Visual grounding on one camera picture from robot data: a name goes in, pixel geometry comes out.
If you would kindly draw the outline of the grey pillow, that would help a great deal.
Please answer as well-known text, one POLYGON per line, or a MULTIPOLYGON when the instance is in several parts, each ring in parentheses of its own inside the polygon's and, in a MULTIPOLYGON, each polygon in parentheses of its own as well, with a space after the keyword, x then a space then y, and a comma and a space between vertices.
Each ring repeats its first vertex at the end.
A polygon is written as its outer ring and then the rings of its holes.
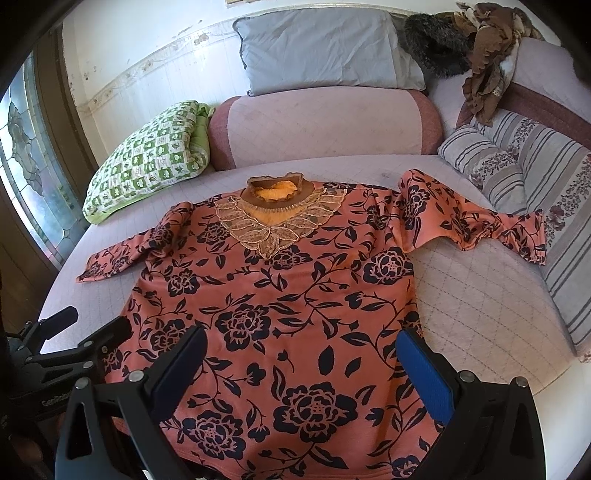
POLYGON ((232 25, 252 96, 331 86, 423 90, 390 13, 328 7, 242 17, 232 25))

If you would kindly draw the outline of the brown crumpled garment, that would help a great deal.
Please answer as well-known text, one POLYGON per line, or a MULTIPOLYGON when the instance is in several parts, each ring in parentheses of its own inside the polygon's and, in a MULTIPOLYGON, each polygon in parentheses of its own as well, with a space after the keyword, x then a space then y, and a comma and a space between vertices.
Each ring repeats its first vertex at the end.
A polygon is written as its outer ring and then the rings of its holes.
POLYGON ((518 7, 466 2, 457 6, 455 26, 474 40, 469 55, 471 76, 463 85, 465 101, 476 120, 490 126, 514 77, 522 41, 542 41, 544 36, 518 7))

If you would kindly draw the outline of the pink bolster cushion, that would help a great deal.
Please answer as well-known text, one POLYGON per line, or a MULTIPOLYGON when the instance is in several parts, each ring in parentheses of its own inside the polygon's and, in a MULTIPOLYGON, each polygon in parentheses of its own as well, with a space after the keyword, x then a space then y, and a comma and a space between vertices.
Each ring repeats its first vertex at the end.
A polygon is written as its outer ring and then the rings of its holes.
POLYGON ((320 87, 232 97, 208 129, 217 171, 357 155, 431 155, 444 138, 436 106, 417 90, 320 87))

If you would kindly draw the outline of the orange floral blouse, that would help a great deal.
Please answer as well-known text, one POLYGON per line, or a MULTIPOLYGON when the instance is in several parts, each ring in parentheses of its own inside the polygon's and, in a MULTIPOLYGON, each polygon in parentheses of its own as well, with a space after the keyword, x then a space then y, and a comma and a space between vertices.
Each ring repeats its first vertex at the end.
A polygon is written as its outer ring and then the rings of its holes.
POLYGON ((161 422, 178 456, 229 479, 407 479, 443 429, 396 350, 421 327, 410 255, 438 238, 546 259, 540 213, 482 208, 417 170, 393 190, 274 180, 179 203, 81 274, 142 265, 106 379, 151 366, 197 326, 204 364, 161 422))

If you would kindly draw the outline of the dark fur garment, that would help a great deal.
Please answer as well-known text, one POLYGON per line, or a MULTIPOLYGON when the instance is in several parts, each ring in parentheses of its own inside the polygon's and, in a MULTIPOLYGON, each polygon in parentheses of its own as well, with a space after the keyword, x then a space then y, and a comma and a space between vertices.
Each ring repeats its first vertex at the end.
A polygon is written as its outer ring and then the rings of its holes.
POLYGON ((430 75, 449 78, 471 69, 473 38, 451 15, 414 14, 403 27, 407 51, 430 75))

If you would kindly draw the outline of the striped floral pillow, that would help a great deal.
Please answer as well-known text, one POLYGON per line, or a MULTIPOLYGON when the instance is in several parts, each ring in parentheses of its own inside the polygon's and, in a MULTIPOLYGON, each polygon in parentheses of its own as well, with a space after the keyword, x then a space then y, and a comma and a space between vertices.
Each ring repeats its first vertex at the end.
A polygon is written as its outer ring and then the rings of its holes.
POLYGON ((498 212, 527 211, 523 173, 518 161, 476 128, 464 125, 438 148, 438 155, 464 175, 498 212))

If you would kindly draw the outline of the green patterned pillow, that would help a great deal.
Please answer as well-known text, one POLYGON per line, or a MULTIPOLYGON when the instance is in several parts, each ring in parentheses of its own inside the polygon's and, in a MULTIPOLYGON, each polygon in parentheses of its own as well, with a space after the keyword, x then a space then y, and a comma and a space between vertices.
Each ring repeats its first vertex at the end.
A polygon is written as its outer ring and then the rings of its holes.
POLYGON ((94 225, 209 165, 208 125, 214 108, 176 103, 130 134, 93 175, 82 207, 94 225))

